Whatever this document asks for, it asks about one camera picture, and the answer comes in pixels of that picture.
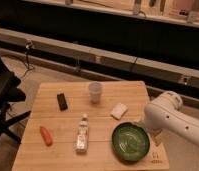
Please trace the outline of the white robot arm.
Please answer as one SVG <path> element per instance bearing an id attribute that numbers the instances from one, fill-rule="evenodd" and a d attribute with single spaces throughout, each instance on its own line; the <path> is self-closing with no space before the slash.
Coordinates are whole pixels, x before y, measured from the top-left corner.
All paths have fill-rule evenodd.
<path id="1" fill-rule="evenodd" d="M 161 93 L 144 107 L 141 119 L 144 129 L 153 136 L 167 129 L 199 146 L 199 119 L 180 112 L 182 104 L 177 93 Z"/>

